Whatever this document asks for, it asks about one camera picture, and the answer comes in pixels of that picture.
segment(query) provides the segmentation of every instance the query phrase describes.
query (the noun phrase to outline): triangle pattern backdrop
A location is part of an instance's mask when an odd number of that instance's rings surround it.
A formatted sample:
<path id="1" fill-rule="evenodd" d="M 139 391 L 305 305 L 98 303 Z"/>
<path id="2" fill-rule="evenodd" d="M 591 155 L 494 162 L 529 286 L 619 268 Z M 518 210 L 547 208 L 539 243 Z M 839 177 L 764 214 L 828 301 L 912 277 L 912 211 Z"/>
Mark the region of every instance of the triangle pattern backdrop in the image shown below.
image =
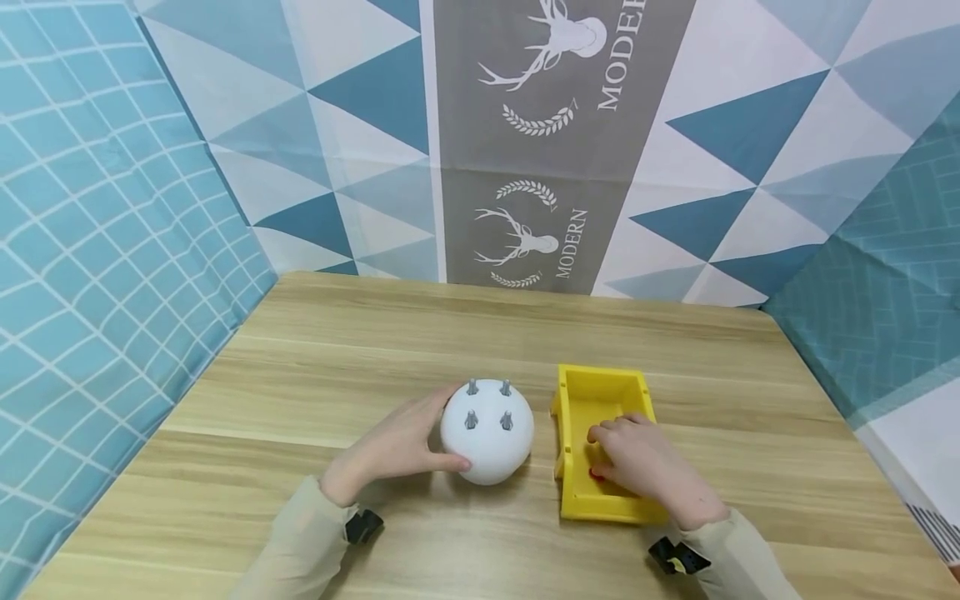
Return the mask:
<path id="1" fill-rule="evenodd" d="M 276 268 L 444 277 L 418 0 L 133 4 Z M 697 3 L 595 294 L 758 304 L 960 89 L 948 3 L 801 4 Z"/>
<path id="2" fill-rule="evenodd" d="M 416 0 L 137 4 L 275 269 L 439 279 Z"/>

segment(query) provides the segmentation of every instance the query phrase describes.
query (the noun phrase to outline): hand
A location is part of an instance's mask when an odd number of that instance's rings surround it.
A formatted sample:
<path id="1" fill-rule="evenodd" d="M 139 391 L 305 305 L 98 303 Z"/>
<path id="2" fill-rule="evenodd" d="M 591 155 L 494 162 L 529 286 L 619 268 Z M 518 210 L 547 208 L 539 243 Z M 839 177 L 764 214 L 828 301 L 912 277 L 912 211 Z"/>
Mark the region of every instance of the hand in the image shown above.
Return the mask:
<path id="1" fill-rule="evenodd" d="M 713 488 L 643 415 L 628 413 L 593 425 L 587 440 L 600 443 L 612 462 L 594 465 L 594 475 L 655 498 L 681 529 L 693 531 L 730 515 Z"/>
<path id="2" fill-rule="evenodd" d="M 348 506 L 371 481 L 433 470 L 466 471 L 470 462 L 430 450 L 427 436 L 440 419 L 455 384 L 402 404 L 330 463 L 320 489 L 334 504 Z"/>

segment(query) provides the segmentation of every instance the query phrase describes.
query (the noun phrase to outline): left hand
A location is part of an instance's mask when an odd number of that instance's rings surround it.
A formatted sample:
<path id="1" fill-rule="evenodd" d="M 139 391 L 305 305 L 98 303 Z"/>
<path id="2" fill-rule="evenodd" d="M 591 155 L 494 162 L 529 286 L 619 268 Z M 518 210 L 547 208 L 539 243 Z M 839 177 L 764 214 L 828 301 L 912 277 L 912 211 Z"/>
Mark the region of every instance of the left hand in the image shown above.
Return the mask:
<path id="1" fill-rule="evenodd" d="M 404 402 L 330 463 L 320 482 L 321 492 L 334 504 L 346 507 L 377 479 L 434 470 L 469 470 L 470 462 L 463 456 L 433 452 L 427 445 L 430 431 L 461 385 Z"/>

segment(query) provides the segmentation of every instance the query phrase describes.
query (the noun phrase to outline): wood grain tabletop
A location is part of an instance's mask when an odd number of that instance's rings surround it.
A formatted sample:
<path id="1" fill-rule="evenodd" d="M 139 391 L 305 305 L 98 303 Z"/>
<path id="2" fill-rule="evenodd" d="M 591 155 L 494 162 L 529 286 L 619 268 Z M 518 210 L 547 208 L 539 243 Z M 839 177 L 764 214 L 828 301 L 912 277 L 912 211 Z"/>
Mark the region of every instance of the wood grain tabletop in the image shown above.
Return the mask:
<path id="1" fill-rule="evenodd" d="M 393 407 L 469 377 L 531 402 L 507 483 L 381 482 L 386 520 L 324 598 L 701 598 L 646 560 L 662 531 L 560 521 L 557 364 L 639 369 L 681 452 L 817 600 L 957 598 L 956 582 L 765 314 L 355 276 L 284 276 L 28 589 L 223 598 L 306 474 Z"/>

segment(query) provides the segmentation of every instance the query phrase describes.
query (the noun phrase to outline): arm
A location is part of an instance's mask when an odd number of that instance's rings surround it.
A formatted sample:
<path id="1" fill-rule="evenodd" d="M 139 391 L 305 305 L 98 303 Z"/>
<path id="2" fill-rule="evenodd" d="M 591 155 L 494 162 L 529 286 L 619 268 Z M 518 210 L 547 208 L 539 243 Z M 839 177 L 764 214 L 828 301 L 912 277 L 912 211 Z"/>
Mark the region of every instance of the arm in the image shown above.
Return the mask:
<path id="1" fill-rule="evenodd" d="M 347 552 L 344 526 L 356 507 L 341 508 L 315 477 L 300 484 L 274 519 L 270 538 L 230 600 L 317 600 Z"/>
<path id="2" fill-rule="evenodd" d="M 723 503 L 659 427 L 629 414 L 594 425 L 588 441 L 600 443 L 611 460 L 595 465 L 595 476 L 656 498 L 680 528 L 681 541 L 710 561 L 695 574 L 709 600 L 800 600 L 770 545 Z"/>
<path id="3" fill-rule="evenodd" d="M 330 463 L 307 477 L 274 519 L 270 537 L 230 600 L 318 600 L 347 552 L 347 522 L 370 482 L 434 470 L 465 471 L 462 456 L 432 452 L 427 436 L 459 384 L 397 408 Z"/>
<path id="4" fill-rule="evenodd" d="M 695 575 L 710 600 L 800 600 L 770 545 L 738 511 L 681 537 L 712 563 Z"/>

